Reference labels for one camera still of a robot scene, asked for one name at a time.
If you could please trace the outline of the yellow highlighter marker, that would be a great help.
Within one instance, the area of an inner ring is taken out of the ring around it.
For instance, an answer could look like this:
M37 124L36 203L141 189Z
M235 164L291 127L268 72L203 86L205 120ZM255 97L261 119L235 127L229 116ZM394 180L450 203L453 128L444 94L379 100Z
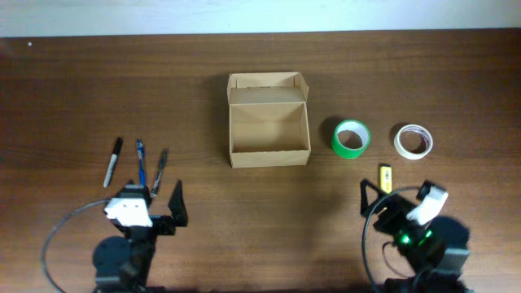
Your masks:
M389 164L379 166L379 187L386 193L392 191L392 167Z

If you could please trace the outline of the green tape roll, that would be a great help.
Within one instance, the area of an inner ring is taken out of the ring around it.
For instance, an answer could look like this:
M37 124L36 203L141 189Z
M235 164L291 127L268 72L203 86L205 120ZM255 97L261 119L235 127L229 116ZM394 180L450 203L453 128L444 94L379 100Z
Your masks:
M368 127L359 120L340 122L333 133L331 147L343 159L358 158L370 145L371 134Z

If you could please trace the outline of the cream masking tape roll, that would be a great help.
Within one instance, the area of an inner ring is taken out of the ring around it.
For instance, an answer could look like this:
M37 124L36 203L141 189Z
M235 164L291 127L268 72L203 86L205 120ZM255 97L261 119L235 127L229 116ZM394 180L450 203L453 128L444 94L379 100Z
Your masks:
M434 145L431 133L421 125L404 125L394 137L394 147L408 160L420 160L428 155Z

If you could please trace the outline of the black and white permanent marker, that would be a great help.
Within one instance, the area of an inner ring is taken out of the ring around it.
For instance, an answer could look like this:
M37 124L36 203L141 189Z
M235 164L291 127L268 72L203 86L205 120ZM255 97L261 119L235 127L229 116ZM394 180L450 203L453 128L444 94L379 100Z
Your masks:
M112 154L111 154L108 166L107 166L106 175L105 175L105 178L103 180L103 187L104 188L108 188L110 186L110 184L111 184L113 173L114 173L115 168L116 168L117 160L119 158L122 145L123 145L123 138L118 137L116 139L115 145L113 147Z

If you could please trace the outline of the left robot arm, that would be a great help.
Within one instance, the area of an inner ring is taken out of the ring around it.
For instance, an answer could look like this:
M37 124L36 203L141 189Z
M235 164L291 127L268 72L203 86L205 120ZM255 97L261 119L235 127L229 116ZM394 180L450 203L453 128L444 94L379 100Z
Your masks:
M147 284L159 236L174 236L176 228L188 225L182 181L170 197L168 215L151 215L153 202L146 186L125 185L104 207L107 219L122 233L105 238L92 257L97 292L166 292L163 286Z

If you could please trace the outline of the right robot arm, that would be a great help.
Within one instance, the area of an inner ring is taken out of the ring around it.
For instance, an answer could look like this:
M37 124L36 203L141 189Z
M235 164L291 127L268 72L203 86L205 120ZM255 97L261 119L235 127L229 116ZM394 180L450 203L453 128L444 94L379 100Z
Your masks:
M440 211L449 193L432 181L386 192L367 179L360 182L360 214L365 218L361 257L375 292L469 292L460 280L470 250L470 230ZM414 276L375 282L367 260L370 227L392 237L389 243L403 256Z

